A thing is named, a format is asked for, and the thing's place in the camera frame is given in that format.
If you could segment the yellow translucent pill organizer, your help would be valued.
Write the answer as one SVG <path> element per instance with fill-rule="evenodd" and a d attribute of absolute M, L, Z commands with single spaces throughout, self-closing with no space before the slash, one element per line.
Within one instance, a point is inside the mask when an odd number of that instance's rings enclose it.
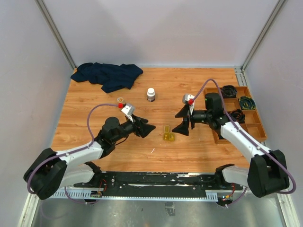
<path fill-rule="evenodd" d="M 164 125 L 163 127 L 163 140 L 165 141 L 175 141 L 175 134 L 170 130 L 169 125 Z"/>

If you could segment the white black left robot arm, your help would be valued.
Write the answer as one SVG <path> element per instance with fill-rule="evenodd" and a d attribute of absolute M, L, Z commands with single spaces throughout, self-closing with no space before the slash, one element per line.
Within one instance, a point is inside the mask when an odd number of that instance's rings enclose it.
<path fill-rule="evenodd" d="M 96 187 L 101 183 L 101 175 L 91 162 L 108 156 L 119 140 L 127 139 L 130 134 L 145 138 L 155 128 L 147 119 L 135 115 L 124 123 L 109 117 L 98 135 L 82 147 L 57 152 L 44 149 L 24 174 L 27 189 L 45 200 L 58 189 L 77 183 Z"/>

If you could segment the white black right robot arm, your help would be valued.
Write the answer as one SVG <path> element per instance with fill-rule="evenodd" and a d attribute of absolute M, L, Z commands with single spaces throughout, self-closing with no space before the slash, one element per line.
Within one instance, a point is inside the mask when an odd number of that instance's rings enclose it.
<path fill-rule="evenodd" d="M 228 140 L 250 164 L 248 168 L 234 164 L 218 167 L 214 183 L 219 189 L 226 189 L 235 183 L 250 188 L 255 196 L 261 198 L 289 187 L 286 160 L 280 150 L 271 150 L 249 135 L 224 110 L 218 93 L 205 95 L 205 110 L 196 110 L 194 99 L 190 94 L 183 96 L 184 107 L 175 115 L 182 118 L 182 123 L 172 131 L 187 136 L 195 124 L 206 124 Z"/>

